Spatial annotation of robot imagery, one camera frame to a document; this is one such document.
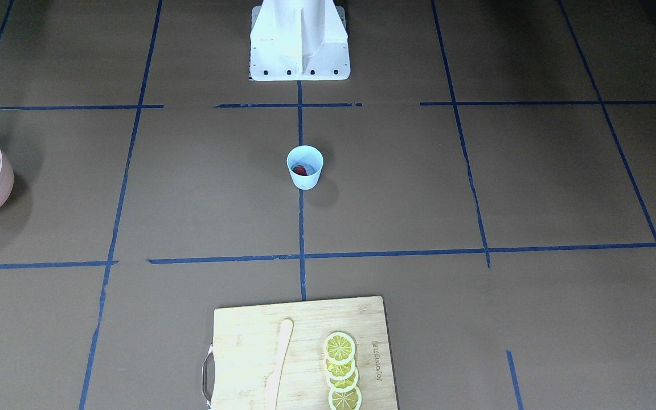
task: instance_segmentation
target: cutting board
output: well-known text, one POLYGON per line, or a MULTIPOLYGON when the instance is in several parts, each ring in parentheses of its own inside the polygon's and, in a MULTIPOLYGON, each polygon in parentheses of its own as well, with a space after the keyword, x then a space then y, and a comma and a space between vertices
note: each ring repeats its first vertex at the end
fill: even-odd
POLYGON ((341 331, 356 342, 361 410, 397 410, 381 296, 245 306, 214 311, 214 410, 264 410, 278 334, 293 321, 277 410, 330 410, 323 341, 341 331))

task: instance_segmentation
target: citrus slice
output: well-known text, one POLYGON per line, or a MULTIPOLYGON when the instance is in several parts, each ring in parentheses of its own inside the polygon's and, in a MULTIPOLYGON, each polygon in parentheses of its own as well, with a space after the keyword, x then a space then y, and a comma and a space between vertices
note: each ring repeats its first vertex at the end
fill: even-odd
POLYGON ((328 393, 328 405, 331 410, 359 410, 361 407, 361 390, 357 387, 348 392, 331 390, 328 393))
POLYGON ((356 361, 351 360, 346 364, 337 365, 330 360, 326 360, 326 371, 330 373, 331 379, 346 380, 356 371, 356 361))
POLYGON ((330 374, 326 375, 326 381, 328 381, 328 387, 331 390, 339 393, 345 393, 349 390, 353 390, 354 387, 359 383, 359 368, 349 374, 348 378, 345 380, 336 380, 331 378, 330 374))
POLYGON ((356 355, 356 342, 344 332, 333 332, 323 342, 326 359, 337 365, 351 361, 356 355))

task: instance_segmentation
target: metal handle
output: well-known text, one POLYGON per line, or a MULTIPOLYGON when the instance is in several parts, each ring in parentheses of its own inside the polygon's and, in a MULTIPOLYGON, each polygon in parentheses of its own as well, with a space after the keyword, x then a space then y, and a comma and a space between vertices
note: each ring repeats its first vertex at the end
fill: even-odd
POLYGON ((206 399, 206 408, 211 408, 211 394, 206 391, 206 362, 209 360, 209 356, 214 356, 214 343, 209 345, 206 358, 204 358, 204 364, 201 366, 201 392, 204 394, 204 399, 206 399))

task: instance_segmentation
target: knife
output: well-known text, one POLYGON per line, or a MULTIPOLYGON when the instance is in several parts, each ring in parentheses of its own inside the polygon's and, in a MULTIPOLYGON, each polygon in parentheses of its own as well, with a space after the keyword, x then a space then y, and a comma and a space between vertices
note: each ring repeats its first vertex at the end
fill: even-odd
POLYGON ((276 356, 275 370, 268 376, 265 383, 265 410, 276 410, 278 405, 278 390, 282 368, 287 354, 287 345, 292 335, 292 320, 284 319, 280 324, 280 335, 278 336, 278 354, 276 356))

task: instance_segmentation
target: red fruit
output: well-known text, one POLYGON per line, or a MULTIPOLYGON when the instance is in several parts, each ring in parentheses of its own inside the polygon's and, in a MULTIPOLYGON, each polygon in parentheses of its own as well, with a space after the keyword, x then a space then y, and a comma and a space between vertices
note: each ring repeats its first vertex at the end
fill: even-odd
POLYGON ((305 166, 302 166, 302 165, 296 165, 295 168, 292 169, 292 171, 295 174, 302 175, 303 177, 308 176, 308 172, 305 171, 305 166))

